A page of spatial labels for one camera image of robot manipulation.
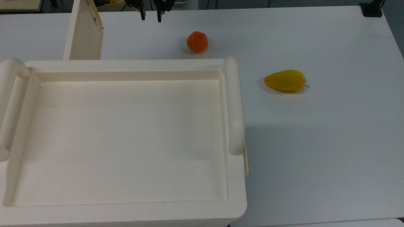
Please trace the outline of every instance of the orange fruit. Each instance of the orange fruit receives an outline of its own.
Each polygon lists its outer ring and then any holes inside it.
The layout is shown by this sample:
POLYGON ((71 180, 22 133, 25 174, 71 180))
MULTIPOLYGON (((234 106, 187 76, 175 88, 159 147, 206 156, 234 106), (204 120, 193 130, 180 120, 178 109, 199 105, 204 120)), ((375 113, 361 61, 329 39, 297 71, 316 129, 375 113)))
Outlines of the orange fruit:
POLYGON ((208 37, 202 32, 195 31, 188 36, 187 46, 197 54, 202 53, 208 48, 208 37))
POLYGON ((285 70, 265 77, 265 83, 284 93, 296 93, 304 88, 306 78, 297 70, 285 70))

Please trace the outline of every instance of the black clamp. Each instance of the black clamp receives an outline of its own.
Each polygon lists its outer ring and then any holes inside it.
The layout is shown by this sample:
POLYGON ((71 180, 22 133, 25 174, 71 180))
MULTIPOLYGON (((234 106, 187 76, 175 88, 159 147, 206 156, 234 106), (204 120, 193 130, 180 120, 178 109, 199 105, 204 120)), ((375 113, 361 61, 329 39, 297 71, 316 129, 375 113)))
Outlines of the black clamp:
POLYGON ((161 22, 161 15, 171 10, 175 0, 153 0, 153 2, 157 9, 157 20, 161 22))
POLYGON ((135 7, 137 11, 140 12, 142 21, 146 19, 145 4, 143 3, 143 0, 125 0, 125 2, 129 7, 135 7))

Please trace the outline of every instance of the yellow fruit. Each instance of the yellow fruit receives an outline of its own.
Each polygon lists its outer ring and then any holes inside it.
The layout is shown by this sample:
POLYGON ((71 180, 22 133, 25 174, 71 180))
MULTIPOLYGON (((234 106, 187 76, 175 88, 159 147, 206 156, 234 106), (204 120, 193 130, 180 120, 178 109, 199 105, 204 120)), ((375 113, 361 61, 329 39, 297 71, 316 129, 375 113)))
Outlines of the yellow fruit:
POLYGON ((265 84, 284 93, 296 93, 304 88, 306 78, 297 70, 284 70, 265 77, 265 84))

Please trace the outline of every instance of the tray lid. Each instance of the tray lid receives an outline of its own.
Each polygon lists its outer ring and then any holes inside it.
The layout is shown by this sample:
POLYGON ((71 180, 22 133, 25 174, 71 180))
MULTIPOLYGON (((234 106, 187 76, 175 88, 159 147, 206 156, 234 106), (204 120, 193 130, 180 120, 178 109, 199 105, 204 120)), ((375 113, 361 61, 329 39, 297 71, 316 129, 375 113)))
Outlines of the tray lid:
POLYGON ((63 60, 99 60, 103 27, 92 0, 74 0, 63 60))

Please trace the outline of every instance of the cream plastic tray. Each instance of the cream plastic tray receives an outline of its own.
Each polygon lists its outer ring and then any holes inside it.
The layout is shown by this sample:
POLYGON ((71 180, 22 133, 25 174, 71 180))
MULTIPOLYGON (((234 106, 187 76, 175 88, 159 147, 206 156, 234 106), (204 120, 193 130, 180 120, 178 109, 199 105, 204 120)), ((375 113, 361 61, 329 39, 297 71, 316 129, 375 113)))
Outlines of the cream plastic tray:
POLYGON ((225 226, 244 213, 235 58, 26 65, 0 65, 19 75, 1 130, 1 224, 225 226))

